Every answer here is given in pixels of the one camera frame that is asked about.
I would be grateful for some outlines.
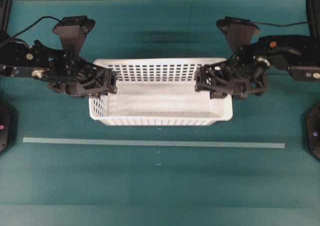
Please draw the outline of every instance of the screw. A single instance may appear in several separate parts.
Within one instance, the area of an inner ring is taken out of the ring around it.
[[[28,53],[25,57],[27,60],[32,60],[34,58],[34,56],[31,53]]]

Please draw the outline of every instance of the black mount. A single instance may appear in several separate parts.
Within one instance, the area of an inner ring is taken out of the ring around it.
[[[225,17],[219,19],[216,25],[224,33],[233,53],[243,46],[248,46],[252,37],[260,34],[260,29],[248,19]]]
[[[310,152],[320,159],[320,103],[305,117]]]
[[[62,48],[74,57],[84,45],[87,34],[95,27],[96,22],[87,16],[64,17],[58,22],[52,32],[59,35]]]
[[[8,38],[7,28],[10,17],[10,0],[0,0],[0,39]],[[11,121],[10,110],[0,102],[0,153],[8,146],[9,128]]]

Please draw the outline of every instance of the plastic basket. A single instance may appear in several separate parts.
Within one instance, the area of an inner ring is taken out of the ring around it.
[[[195,71],[224,58],[97,59],[118,72],[117,94],[89,99],[94,120],[109,126],[208,126],[233,116],[232,98],[195,91]]]

